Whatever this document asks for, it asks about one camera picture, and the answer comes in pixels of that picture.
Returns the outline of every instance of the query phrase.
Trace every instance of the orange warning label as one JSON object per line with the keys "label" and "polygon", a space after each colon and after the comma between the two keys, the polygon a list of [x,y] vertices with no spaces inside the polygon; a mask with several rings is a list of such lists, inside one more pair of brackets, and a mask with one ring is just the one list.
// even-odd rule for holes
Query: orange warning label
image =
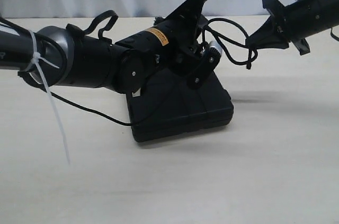
{"label": "orange warning label", "polygon": [[160,31],[160,30],[158,30],[156,28],[153,28],[153,27],[148,28],[145,31],[150,32],[155,37],[157,37],[158,40],[161,42],[161,45],[165,46],[165,45],[167,45],[169,43],[168,38],[166,37],[166,35],[162,31]]}

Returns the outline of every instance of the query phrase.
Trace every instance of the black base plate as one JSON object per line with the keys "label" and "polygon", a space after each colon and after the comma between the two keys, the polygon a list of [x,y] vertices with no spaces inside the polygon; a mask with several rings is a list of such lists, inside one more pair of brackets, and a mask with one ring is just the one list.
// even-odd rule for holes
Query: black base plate
{"label": "black base plate", "polygon": [[[179,79],[169,70],[163,70],[150,79],[140,96],[127,95],[130,121],[147,116]],[[225,126],[230,123],[233,110],[228,92],[212,73],[198,90],[187,88],[186,82],[180,83],[149,119],[132,126],[132,133],[136,142],[145,142]]]}

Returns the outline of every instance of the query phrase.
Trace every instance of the white table surface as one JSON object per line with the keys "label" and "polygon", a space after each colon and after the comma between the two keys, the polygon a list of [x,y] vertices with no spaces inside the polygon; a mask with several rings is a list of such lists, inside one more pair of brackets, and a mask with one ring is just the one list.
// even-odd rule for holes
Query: white table surface
{"label": "white table surface", "polygon": [[[266,16],[233,19],[252,33]],[[90,19],[13,22],[36,31]],[[152,22],[119,19],[108,36]],[[260,51],[252,70],[223,56],[216,73],[235,105],[223,130],[138,145],[130,128],[57,101],[70,166],[46,94],[0,71],[0,223],[338,223],[339,43],[328,31],[308,41],[303,57],[294,46]],[[115,92],[52,90],[128,121]]]}

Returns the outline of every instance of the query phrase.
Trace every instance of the white zip tie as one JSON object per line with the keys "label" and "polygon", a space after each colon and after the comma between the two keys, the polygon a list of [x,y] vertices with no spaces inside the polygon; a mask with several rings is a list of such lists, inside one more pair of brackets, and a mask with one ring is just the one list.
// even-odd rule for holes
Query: white zip tie
{"label": "white zip tie", "polygon": [[59,129],[61,131],[61,134],[63,136],[63,141],[64,141],[64,149],[65,149],[65,153],[66,153],[66,158],[67,158],[67,162],[68,164],[70,164],[70,158],[69,158],[69,151],[68,151],[68,146],[67,146],[67,139],[66,139],[66,133],[65,133],[65,130],[64,130],[64,126],[63,126],[63,123],[61,122],[61,119],[60,119],[60,116],[59,116],[59,113],[58,113],[58,110],[57,110],[57,107],[54,103],[54,100],[53,100],[53,97],[52,97],[52,94],[51,94],[51,91],[48,87],[48,84],[47,84],[47,80],[43,74],[43,71],[39,65],[39,59],[43,60],[45,63],[47,63],[48,65],[52,66],[52,67],[55,67],[55,68],[58,68],[58,66],[52,64],[51,62],[49,62],[48,60],[46,60],[45,58],[41,57],[41,54],[38,52],[38,49],[37,49],[37,39],[35,38],[35,34],[30,31],[30,34],[31,34],[31,37],[32,37],[32,41],[33,41],[33,58],[31,59],[31,63],[34,64],[37,69],[38,69],[38,72],[40,74],[40,77],[42,79],[42,82],[43,82],[43,85],[46,89],[46,92],[47,92],[47,95],[48,95],[48,98],[51,102],[51,105],[52,105],[52,108],[54,110],[54,114],[57,118],[57,121],[58,121],[58,125],[59,125]]}

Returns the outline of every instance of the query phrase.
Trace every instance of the sticker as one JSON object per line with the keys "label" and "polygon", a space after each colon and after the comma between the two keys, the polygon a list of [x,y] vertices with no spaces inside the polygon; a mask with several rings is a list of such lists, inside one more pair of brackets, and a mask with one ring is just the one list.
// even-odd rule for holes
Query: sticker
{"label": "sticker", "polygon": [[155,37],[157,37],[158,40],[161,42],[161,45],[165,46],[165,45],[167,45],[169,43],[168,38],[166,37],[166,35],[162,31],[160,31],[160,30],[158,30],[156,28],[153,28],[153,27],[148,28],[145,31],[146,32],[150,32]]}

